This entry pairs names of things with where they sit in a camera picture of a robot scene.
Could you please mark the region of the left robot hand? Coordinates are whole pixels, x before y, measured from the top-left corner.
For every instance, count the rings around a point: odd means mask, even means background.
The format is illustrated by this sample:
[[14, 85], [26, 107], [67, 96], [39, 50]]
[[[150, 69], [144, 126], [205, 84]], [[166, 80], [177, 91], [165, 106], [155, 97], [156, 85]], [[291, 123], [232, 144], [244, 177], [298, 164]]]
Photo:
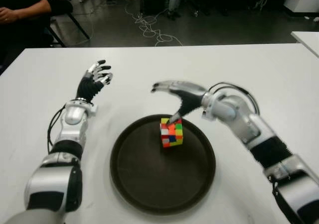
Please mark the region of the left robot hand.
[[113, 74], [108, 72], [103, 73], [103, 71], [110, 69], [111, 66], [106, 65], [106, 60], [99, 60], [92, 64], [80, 80], [76, 99], [85, 100], [90, 103], [104, 86], [110, 84]]

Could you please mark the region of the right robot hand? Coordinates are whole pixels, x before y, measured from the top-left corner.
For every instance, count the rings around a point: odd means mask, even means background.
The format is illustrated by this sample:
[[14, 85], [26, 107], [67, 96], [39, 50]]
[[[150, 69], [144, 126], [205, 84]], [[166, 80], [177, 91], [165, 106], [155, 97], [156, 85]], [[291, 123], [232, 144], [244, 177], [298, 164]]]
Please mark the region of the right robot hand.
[[187, 81], [168, 80], [153, 84], [151, 92], [167, 92], [177, 96], [181, 100], [178, 111], [173, 114], [167, 124], [172, 124], [202, 106], [202, 99], [207, 93], [207, 89]]

